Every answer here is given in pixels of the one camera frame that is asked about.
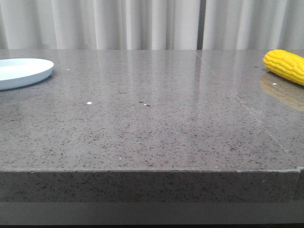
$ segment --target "speckled granite surface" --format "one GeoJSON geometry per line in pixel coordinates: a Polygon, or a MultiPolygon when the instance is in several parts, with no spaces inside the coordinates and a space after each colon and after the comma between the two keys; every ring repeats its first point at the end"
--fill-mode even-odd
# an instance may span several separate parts
{"type": "Polygon", "coordinates": [[[55,63],[0,91],[0,201],[291,201],[304,88],[266,52],[0,50],[55,63]]]}

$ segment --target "toy corn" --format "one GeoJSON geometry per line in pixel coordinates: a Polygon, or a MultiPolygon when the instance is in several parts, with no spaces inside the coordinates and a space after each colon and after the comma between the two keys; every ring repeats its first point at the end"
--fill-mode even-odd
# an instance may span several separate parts
{"type": "Polygon", "coordinates": [[[284,50],[269,51],[263,62],[271,72],[300,85],[304,85],[304,58],[284,50]]]}

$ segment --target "curtain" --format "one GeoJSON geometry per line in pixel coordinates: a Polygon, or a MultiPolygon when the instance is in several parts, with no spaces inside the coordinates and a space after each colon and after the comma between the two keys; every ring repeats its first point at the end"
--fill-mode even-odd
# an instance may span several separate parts
{"type": "Polygon", "coordinates": [[[0,0],[0,48],[304,49],[304,0],[0,0]]]}

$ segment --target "countertop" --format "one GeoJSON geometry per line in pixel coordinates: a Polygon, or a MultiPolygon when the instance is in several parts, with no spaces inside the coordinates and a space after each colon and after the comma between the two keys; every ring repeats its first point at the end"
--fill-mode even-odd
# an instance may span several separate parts
{"type": "Polygon", "coordinates": [[[302,200],[304,87],[266,52],[0,50],[55,64],[0,91],[0,201],[302,200]]]}

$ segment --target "plate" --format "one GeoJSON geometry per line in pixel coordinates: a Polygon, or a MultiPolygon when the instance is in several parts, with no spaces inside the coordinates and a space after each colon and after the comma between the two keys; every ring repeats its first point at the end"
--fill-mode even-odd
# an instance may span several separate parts
{"type": "Polygon", "coordinates": [[[0,90],[13,89],[42,81],[52,74],[54,63],[39,58],[0,60],[0,90]]]}

